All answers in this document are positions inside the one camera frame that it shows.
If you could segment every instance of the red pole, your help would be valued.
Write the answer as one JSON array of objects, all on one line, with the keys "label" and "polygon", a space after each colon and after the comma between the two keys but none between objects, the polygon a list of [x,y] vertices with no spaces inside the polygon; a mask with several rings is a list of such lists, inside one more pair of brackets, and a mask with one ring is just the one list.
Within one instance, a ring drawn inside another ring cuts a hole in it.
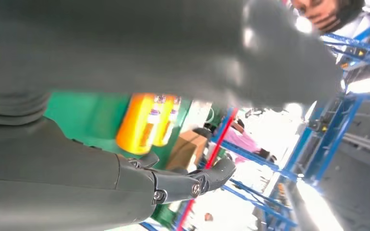
[{"label": "red pole", "polygon": [[[211,168],[213,162],[215,161],[215,159],[216,159],[216,157],[219,153],[219,149],[221,148],[221,144],[222,144],[222,141],[225,138],[225,134],[227,133],[227,130],[229,129],[230,125],[232,124],[233,119],[235,118],[237,113],[238,113],[238,109],[234,108],[233,111],[232,111],[232,114],[229,117],[228,122],[225,125],[224,131],[222,132],[221,136],[218,139],[218,142],[216,143],[215,149],[213,150],[208,162],[206,163],[205,168],[207,168],[207,169]],[[182,225],[184,224],[185,219],[188,216],[188,213],[191,211],[192,205],[194,204],[194,202],[195,202],[195,200],[190,200],[188,202],[188,204],[186,205],[185,211],[182,214],[181,221],[179,222],[179,225],[177,226],[176,231],[182,231]]]}]

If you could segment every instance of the metal screw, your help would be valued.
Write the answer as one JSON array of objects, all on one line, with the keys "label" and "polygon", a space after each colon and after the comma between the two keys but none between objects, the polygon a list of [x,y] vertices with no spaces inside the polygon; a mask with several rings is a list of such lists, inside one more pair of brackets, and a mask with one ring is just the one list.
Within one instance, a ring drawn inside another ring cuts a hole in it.
[{"label": "metal screw", "polygon": [[155,191],[154,192],[154,200],[160,200],[160,199],[162,199],[163,196],[164,196],[164,194],[160,191]]},{"label": "metal screw", "polygon": [[192,185],[192,194],[194,196],[198,196],[199,193],[200,193],[200,185],[199,184]]}]

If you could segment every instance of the green machine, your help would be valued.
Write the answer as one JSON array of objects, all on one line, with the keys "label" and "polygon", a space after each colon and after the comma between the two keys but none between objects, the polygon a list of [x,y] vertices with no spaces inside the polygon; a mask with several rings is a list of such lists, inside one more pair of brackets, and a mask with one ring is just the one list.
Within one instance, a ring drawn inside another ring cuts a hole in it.
[{"label": "green machine", "polygon": [[[56,121],[69,139],[131,158],[136,156],[122,150],[115,142],[129,102],[128,94],[54,92],[45,116]],[[152,147],[151,151],[160,159],[154,168],[165,168],[190,105],[191,100],[182,99],[168,144]]]}]

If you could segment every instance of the yellow bottle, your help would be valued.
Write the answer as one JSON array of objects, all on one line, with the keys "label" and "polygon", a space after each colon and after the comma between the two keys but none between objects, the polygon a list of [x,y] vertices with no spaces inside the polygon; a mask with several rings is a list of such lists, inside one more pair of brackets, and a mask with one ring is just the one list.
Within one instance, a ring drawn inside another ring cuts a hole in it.
[{"label": "yellow bottle", "polygon": [[117,145],[132,154],[151,149],[166,97],[150,93],[133,94],[116,136]]},{"label": "yellow bottle", "polygon": [[168,143],[172,134],[172,129],[178,117],[179,106],[181,104],[181,97],[168,95],[161,112],[161,122],[157,128],[154,145],[161,147]]}]

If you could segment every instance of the woman in pink shirt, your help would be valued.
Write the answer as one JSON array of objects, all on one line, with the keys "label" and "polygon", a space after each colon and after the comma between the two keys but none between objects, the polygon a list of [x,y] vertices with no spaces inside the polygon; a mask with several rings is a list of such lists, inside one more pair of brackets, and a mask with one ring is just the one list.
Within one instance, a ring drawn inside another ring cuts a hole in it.
[{"label": "woman in pink shirt", "polygon": [[[241,119],[237,122],[232,122],[231,127],[225,134],[224,138],[227,142],[230,142],[246,151],[257,154],[260,157],[267,159],[270,153],[260,148],[257,143],[245,132],[245,125]],[[235,163],[241,163],[247,160],[246,158],[239,156],[236,158]],[[271,156],[270,161],[275,162],[277,159],[275,156]]]}]

